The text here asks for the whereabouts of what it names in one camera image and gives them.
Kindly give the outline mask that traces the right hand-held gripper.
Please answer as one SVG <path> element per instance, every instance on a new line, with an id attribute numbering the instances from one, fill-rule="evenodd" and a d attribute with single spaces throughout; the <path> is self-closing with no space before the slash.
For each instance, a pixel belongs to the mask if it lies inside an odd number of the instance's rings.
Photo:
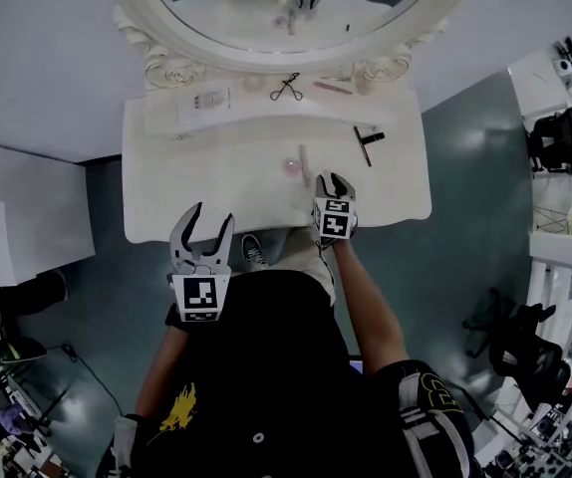
<path id="1" fill-rule="evenodd" d="M 337 173 L 333 173 L 333 186 L 335 193 L 328 189 L 322 173 L 316 176 L 313 223 L 321 248 L 349 240 L 358 225 L 355 188 Z"/>

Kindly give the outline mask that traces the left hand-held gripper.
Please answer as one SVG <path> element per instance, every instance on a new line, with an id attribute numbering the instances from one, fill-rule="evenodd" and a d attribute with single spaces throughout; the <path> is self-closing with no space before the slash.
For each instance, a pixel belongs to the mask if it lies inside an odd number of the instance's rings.
<path id="1" fill-rule="evenodd" d="M 177 221 L 169 235 L 173 271 L 170 285 L 176 298 L 176 312 L 183 324 L 213 323 L 220 319 L 231 277 L 228 258 L 235 228 L 229 213 L 207 256 L 196 258 L 189 238 L 200 216 L 202 203 L 190 207 Z"/>

